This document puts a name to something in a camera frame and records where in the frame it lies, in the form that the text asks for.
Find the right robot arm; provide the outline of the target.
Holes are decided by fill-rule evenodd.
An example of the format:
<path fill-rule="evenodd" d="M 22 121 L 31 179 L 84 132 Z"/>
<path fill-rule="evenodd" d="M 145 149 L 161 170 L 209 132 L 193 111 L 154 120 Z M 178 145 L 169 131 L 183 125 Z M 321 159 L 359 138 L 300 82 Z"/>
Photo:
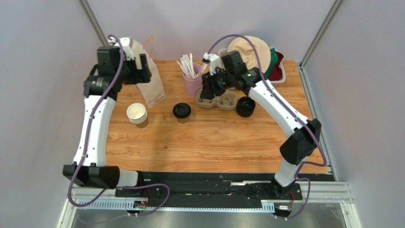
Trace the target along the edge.
<path fill-rule="evenodd" d="M 280 147 L 283 160 L 274 179 L 279 187 L 291 185 L 299 167 L 317 146 L 320 121 L 310 120 L 298 112 L 269 80 L 262 77 L 258 67 L 247 68 L 238 51 L 222 57 L 205 53 L 203 62 L 209 66 L 210 71 L 202 76 L 201 99 L 213 100 L 224 94 L 226 89 L 236 88 L 263 107 L 280 126 L 287 140 Z"/>

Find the cardboard cup carrier tray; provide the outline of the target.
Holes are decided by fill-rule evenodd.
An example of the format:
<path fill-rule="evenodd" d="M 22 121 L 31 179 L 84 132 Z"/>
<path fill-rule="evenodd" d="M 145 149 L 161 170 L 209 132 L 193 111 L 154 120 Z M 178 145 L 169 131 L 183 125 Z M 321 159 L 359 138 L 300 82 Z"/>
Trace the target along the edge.
<path fill-rule="evenodd" d="M 196 104 L 201 108 L 213 108 L 218 107 L 221 110 L 232 111 L 237 107 L 238 97 L 235 92 L 226 91 L 219 97 L 215 97 L 213 100 L 201 99 L 200 95 L 202 89 L 196 93 Z"/>

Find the black coffee cup lid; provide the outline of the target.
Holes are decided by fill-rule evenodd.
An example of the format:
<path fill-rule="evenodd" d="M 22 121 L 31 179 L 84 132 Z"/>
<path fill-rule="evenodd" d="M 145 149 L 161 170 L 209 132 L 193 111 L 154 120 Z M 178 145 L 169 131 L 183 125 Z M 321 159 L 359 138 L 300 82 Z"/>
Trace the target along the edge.
<path fill-rule="evenodd" d="M 188 118 L 191 112 L 191 107 L 187 103 L 177 103 L 173 107 L 173 115 L 178 119 Z"/>

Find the single paper cup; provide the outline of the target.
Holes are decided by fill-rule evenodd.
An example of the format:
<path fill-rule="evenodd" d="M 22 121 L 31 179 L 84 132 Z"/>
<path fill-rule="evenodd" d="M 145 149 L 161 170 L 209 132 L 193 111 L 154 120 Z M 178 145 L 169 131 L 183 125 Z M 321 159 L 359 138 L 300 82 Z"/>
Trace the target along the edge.
<path fill-rule="evenodd" d="M 176 120 L 180 124 L 186 124 L 186 123 L 189 122 L 190 116 L 187 116 L 187 117 L 178 117 L 178 116 L 176 116 Z"/>

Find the white paper takeout bag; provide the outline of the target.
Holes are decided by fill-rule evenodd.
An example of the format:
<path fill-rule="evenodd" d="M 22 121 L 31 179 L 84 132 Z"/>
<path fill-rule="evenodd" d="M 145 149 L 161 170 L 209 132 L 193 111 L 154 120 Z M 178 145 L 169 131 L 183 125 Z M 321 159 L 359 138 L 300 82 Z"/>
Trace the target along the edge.
<path fill-rule="evenodd" d="M 143 45 L 132 38 L 130 40 L 132 41 L 131 50 L 136 57 L 138 57 L 139 54 L 146 54 L 148 67 L 152 74 L 151 82 L 135 85 L 141 97 L 144 99 L 146 106 L 150 108 L 158 104 L 159 102 L 162 102 L 164 99 L 167 98 L 167 96 L 164 91 L 163 83 L 156 63 L 150 58 L 149 54 L 147 54 Z"/>

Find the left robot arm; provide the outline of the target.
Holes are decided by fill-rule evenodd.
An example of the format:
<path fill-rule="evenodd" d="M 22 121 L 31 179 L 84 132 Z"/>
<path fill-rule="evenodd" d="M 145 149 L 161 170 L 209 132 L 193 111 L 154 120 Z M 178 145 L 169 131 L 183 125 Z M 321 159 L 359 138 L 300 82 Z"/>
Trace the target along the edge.
<path fill-rule="evenodd" d="M 138 184 L 140 173 L 106 164 L 106 140 L 117 95 L 123 85 L 149 83 L 151 72 L 147 54 L 129 56 L 124 52 L 122 67 L 118 46 L 97 50 L 95 64 L 84 81 L 85 117 L 78 150 L 72 164 L 64 165 L 63 175 L 80 187 L 115 189 Z"/>

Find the stack of paper cups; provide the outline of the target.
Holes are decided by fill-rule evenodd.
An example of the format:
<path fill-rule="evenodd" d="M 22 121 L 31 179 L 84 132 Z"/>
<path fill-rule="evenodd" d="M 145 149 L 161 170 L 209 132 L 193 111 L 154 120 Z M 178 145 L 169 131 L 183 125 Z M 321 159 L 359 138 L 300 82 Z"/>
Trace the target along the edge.
<path fill-rule="evenodd" d="M 129 121 L 140 129 L 144 129 L 149 125 L 146 107 L 141 103 L 134 103 L 128 106 L 126 115 Z"/>

